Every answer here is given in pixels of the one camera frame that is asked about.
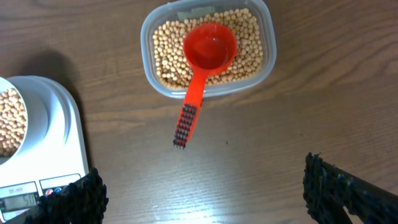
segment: clear plastic container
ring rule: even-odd
[[[154,42],[155,30],[166,21],[177,21],[178,12],[190,12],[199,7],[212,6],[215,12],[248,8],[257,18],[260,38],[264,52],[264,61],[259,73],[247,80],[206,86],[203,97],[220,96],[245,90],[262,82],[270,74],[276,60],[276,42],[274,28],[268,7],[262,0],[181,0],[171,2],[153,10],[145,19],[141,29],[141,52],[144,70],[149,83],[161,94],[172,98],[184,98],[187,90],[173,90],[163,86],[156,75]]]

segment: white bowl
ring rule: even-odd
[[[11,83],[0,77],[0,93],[10,88],[15,89],[22,99],[27,114],[27,125],[24,138],[17,151],[11,157],[0,157],[0,165],[23,155],[37,143],[40,143],[47,133],[49,123],[44,104],[36,94],[24,88],[19,88],[17,82]]]

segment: scale button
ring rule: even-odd
[[[48,189],[48,190],[45,192],[45,196],[49,196],[52,192],[53,192],[52,189]]]

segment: white scale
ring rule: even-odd
[[[47,110],[49,125],[41,142],[9,161],[0,157],[0,219],[5,222],[59,192],[88,173],[81,121],[71,94],[44,77],[8,80],[36,93]]]

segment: red measuring scoop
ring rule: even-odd
[[[185,148],[199,115],[206,78],[219,75],[231,65],[236,50],[234,34],[224,25],[207,23],[191,30],[184,39],[184,54],[193,70],[177,121],[173,144]]]

